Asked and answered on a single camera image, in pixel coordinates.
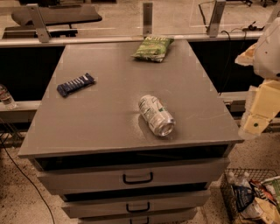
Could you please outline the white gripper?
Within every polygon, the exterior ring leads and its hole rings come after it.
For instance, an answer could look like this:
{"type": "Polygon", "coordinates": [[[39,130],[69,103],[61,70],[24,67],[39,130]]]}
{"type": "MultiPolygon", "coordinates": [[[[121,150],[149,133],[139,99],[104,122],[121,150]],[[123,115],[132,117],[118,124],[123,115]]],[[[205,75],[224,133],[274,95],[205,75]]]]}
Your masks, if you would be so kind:
{"type": "MultiPolygon", "coordinates": [[[[239,54],[234,62],[241,66],[252,66],[256,44],[239,54]]],[[[245,140],[259,137],[280,112],[280,82],[265,80],[258,88],[249,114],[244,114],[238,135],[245,140]]]]}

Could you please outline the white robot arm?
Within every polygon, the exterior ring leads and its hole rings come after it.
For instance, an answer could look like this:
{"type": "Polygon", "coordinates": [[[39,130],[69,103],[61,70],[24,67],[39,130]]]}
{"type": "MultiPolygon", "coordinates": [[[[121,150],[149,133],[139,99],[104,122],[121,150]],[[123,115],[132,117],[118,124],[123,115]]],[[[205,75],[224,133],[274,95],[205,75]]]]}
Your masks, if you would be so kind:
{"type": "Polygon", "coordinates": [[[252,66],[254,73],[263,78],[258,87],[249,87],[238,131],[242,139],[254,139],[280,112],[280,18],[277,17],[257,42],[234,62],[252,66]]]}

